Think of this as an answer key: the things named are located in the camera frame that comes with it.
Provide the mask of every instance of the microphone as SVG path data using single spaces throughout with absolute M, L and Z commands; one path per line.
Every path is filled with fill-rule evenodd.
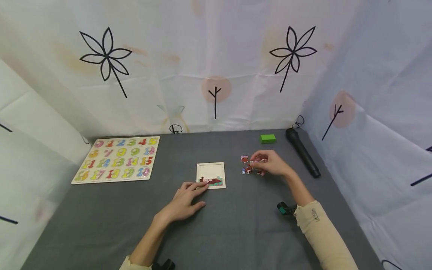
M 303 161 L 303 164 L 306 166 L 312 177 L 320 177 L 321 173 L 318 170 L 318 167 L 315 165 L 314 160 L 311 158 L 311 155 L 309 155 L 305 146 L 302 144 L 302 141 L 300 140 L 297 131 L 293 128 L 289 128 L 285 131 L 285 136 L 292 144 L 297 154 L 300 156 L 300 159 Z

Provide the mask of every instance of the gray tablecloth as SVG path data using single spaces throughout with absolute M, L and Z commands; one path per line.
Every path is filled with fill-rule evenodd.
M 261 145 L 260 134 L 277 142 Z M 284 130 L 162 135 L 149 181 L 74 185 L 48 223 L 24 270 L 118 269 L 184 181 L 194 181 L 197 163 L 224 162 L 226 189 L 208 190 L 206 206 L 172 224 L 157 256 L 176 269 L 320 269 L 294 217 L 282 216 L 280 201 L 294 205 L 277 177 L 242 175 L 241 155 L 274 149 L 320 201 L 359 269 L 383 269 L 306 132 L 300 138 L 322 176 L 312 178 Z

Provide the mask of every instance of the hand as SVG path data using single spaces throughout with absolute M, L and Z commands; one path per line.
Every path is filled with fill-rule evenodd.
M 251 167 L 263 170 L 261 175 L 264 175 L 265 171 L 273 175 L 283 175 L 285 177 L 295 174 L 294 170 L 274 150 L 256 151 L 252 155 L 251 161 L 254 161 L 251 162 Z
M 155 218 L 169 224 L 176 220 L 187 219 L 203 208 L 206 203 L 201 201 L 191 205 L 192 200 L 208 189 L 208 182 L 184 182 L 174 195 L 172 201 L 165 206 Z

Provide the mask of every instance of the sleeve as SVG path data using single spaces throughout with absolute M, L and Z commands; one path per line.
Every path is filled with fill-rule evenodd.
M 358 270 L 351 253 L 319 202 L 297 206 L 294 216 L 324 270 Z
M 129 260 L 129 256 L 126 256 L 119 270 L 152 270 L 152 266 L 150 265 L 150 267 L 147 267 L 147 266 L 131 264 Z

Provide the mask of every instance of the white fabric wall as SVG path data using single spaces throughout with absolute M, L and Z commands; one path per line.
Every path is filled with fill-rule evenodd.
M 19 224 L 0 221 L 0 242 L 8 243 L 0 245 L 0 268 L 18 269 L 33 247 L 89 148 L 81 135 L 169 133 L 171 125 L 183 132 L 290 126 L 360 5 L 361 0 L 1 1 L 0 124 L 13 132 L 0 128 L 0 215 Z M 100 65 L 79 60 L 95 54 L 80 31 L 104 44 L 108 27 L 114 48 L 132 51 L 119 60 L 129 75 L 117 71 L 128 98 L 113 71 L 104 81 Z M 293 58 L 280 92 L 286 69 L 275 71 L 287 50 L 276 56 L 270 51 L 287 47 L 289 27 L 297 34 L 290 32 L 290 48 L 307 41 L 304 47 L 313 49 L 297 51 L 310 55 L 300 57 L 300 64 Z M 109 47 L 110 39 L 104 41 Z M 207 92 L 215 86 L 221 89 L 216 119 Z M 20 158 L 32 173 L 10 157 Z
M 302 113 L 385 269 L 432 264 L 432 177 L 411 186 L 432 176 L 431 14 L 431 1 L 370 1 Z

